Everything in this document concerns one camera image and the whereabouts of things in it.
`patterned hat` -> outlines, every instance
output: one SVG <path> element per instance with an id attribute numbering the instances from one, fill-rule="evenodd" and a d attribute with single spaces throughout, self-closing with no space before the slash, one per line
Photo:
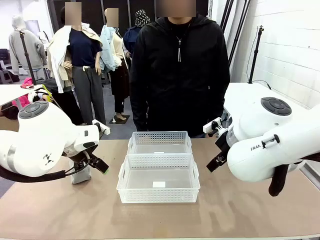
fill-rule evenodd
<path id="1" fill-rule="evenodd" d="M 135 25 L 137 27 L 142 28 L 144 25 L 150 22 L 150 18 L 147 16 L 145 10 L 140 9 L 135 13 Z"/>

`black jacket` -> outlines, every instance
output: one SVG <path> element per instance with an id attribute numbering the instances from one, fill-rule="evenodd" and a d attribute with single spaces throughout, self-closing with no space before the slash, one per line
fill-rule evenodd
<path id="1" fill-rule="evenodd" d="M 198 15 L 181 41 L 161 17 L 137 37 L 130 73 L 130 100 L 138 131 L 203 133 L 221 117 L 230 82 L 220 26 Z"/>

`perforated basket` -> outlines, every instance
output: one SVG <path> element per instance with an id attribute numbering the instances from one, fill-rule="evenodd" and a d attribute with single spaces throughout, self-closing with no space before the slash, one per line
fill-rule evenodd
<path id="1" fill-rule="evenodd" d="M 122 203 L 195 203 L 199 172 L 192 154 L 129 154 L 116 189 Z"/>
<path id="2" fill-rule="evenodd" d="M 186 131 L 133 132 L 127 154 L 191 154 L 191 140 Z"/>

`gray hoodie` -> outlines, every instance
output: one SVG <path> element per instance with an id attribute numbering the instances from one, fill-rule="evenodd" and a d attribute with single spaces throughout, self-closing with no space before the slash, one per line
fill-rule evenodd
<path id="1" fill-rule="evenodd" d="M 12 70 L 15 74 L 19 73 L 19 63 L 23 69 L 29 71 L 25 51 L 20 38 L 19 30 L 24 32 L 24 41 L 29 54 L 32 69 L 41 69 L 47 64 L 47 57 L 44 45 L 31 31 L 26 29 L 21 16 L 12 18 L 14 31 L 9 36 L 9 50 Z"/>

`white label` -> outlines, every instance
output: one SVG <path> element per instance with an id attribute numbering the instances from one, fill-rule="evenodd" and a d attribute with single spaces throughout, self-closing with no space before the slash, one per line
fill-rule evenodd
<path id="1" fill-rule="evenodd" d="M 152 187 L 154 189 L 165 189 L 166 182 L 165 181 L 154 181 Z"/>

